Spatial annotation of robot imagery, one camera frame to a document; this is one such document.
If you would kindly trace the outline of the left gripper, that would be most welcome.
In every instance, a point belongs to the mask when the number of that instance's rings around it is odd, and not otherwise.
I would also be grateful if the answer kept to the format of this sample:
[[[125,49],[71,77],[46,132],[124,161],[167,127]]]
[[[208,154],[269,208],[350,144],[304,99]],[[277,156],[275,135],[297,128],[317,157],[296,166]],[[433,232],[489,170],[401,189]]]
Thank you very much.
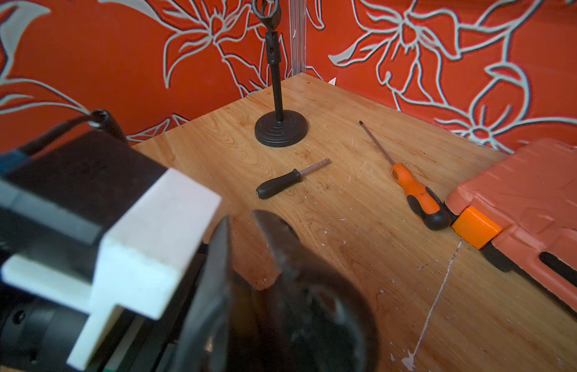
[[[152,320],[133,315],[123,331],[109,338],[111,348],[97,370],[200,371],[206,366],[224,371],[232,273],[231,222],[226,215],[214,229],[209,248],[200,245],[163,316]]]

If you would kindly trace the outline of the black round stand base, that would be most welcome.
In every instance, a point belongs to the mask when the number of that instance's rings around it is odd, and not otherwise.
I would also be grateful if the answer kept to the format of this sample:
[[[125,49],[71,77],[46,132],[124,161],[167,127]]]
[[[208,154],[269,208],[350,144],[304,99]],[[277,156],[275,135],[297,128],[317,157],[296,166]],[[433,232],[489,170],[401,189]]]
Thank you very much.
[[[283,111],[284,120],[278,122],[275,112],[257,120],[254,134],[258,142],[267,147],[290,147],[305,138],[308,133],[306,118],[292,110]]]

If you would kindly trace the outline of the black microphone stand pole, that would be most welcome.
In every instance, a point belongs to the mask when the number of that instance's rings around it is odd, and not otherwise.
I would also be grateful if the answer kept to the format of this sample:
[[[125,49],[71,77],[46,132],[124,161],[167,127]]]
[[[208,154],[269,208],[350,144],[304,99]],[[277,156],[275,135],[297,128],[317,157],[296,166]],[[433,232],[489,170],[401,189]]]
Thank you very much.
[[[279,0],[272,1],[258,1],[252,2],[252,10],[254,15],[266,27],[266,54],[268,65],[271,69],[272,89],[275,101],[275,120],[277,123],[284,121],[284,110],[282,104],[282,87],[280,77],[280,46],[279,34],[276,29],[282,21],[282,8]]]

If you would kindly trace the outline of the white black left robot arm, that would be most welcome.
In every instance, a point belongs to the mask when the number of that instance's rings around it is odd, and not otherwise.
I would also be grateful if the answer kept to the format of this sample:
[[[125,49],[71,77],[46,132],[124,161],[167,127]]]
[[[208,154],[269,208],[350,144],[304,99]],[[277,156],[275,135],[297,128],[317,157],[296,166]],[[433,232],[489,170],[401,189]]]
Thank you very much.
[[[0,219],[0,265],[15,256],[9,235],[25,230],[27,219]],[[199,349],[190,357],[178,350],[173,336],[180,335],[182,312],[197,299],[198,274],[205,263],[189,268],[171,307],[163,319],[141,329],[131,349],[124,354],[122,371],[205,371],[206,353]],[[0,280],[0,365],[26,371],[69,371],[67,355],[77,341],[88,316],[73,308],[14,289]]]

